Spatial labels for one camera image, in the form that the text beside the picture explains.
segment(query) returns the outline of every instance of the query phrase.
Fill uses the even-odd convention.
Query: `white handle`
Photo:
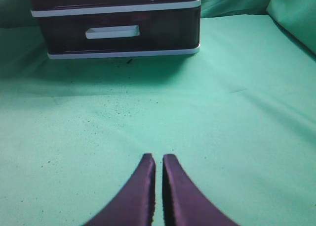
[[[135,37],[139,36],[139,27],[121,26],[121,27],[98,27],[90,28],[85,32],[88,39],[105,39],[118,37]]]

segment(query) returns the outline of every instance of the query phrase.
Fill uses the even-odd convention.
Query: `drawer unit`
[[[200,0],[32,0],[52,59],[192,54]]]

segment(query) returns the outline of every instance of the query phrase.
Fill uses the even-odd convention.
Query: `green fabric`
[[[263,14],[270,0],[202,0],[202,17]]]
[[[316,53],[316,0],[271,0],[267,11]]]
[[[0,29],[0,225],[78,226],[176,153],[242,226],[315,226],[316,61],[268,16],[202,19],[193,56],[48,60]]]
[[[0,27],[34,26],[30,0],[0,0]]]

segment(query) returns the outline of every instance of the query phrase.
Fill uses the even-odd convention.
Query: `green cushion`
[[[316,0],[271,0],[267,11],[316,53]]]

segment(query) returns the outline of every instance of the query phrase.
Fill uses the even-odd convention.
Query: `black plastic drawer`
[[[39,18],[50,54],[192,49],[199,45],[200,7]],[[88,39],[91,28],[138,26],[132,37]]]

